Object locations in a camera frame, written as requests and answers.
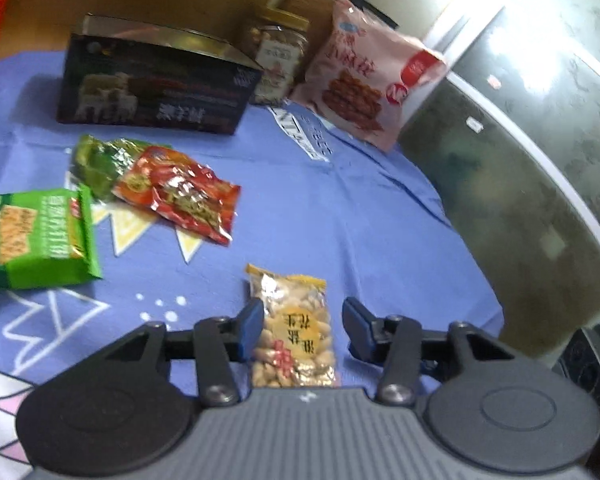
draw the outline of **snack package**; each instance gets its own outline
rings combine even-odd
[[[280,276],[247,265],[251,296],[264,304],[264,327],[253,352],[254,388],[336,386],[326,282]]]
[[[228,245],[240,186],[220,180],[184,153],[150,146],[118,180],[113,194]]]
[[[359,10],[333,6],[333,31],[291,99],[359,139],[389,151],[411,89],[445,73],[436,54]]]
[[[150,142],[135,139],[104,141],[90,135],[80,137],[73,149],[71,172],[106,202],[113,200],[111,189],[131,168]]]
[[[101,277],[87,186],[0,195],[0,289]]]

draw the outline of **red snack package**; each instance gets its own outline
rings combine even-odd
[[[402,127],[411,89],[445,73],[439,54],[354,7],[333,6],[333,32],[291,99],[384,152]]]
[[[149,146],[118,180],[113,194],[229,245],[240,186],[220,180],[184,153]]]

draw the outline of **pink snack bag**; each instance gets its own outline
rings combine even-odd
[[[333,6],[333,32],[291,99],[388,152],[411,89],[446,72],[440,54],[387,27],[349,0]]]

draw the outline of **pink triangle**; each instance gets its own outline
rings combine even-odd
[[[0,448],[0,456],[5,458],[9,458],[11,460],[15,460],[17,462],[22,462],[24,464],[28,464],[29,460],[27,460],[27,455],[24,453],[24,449],[20,445],[20,441],[14,440],[10,442],[4,447]]]
[[[32,388],[24,390],[11,397],[3,397],[0,399],[0,410],[10,415],[15,415],[18,412],[18,408],[22,404],[22,401],[31,393]]]

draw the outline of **red circular logo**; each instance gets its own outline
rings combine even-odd
[[[386,100],[392,105],[401,105],[407,98],[409,90],[402,83],[391,83],[386,88]]]

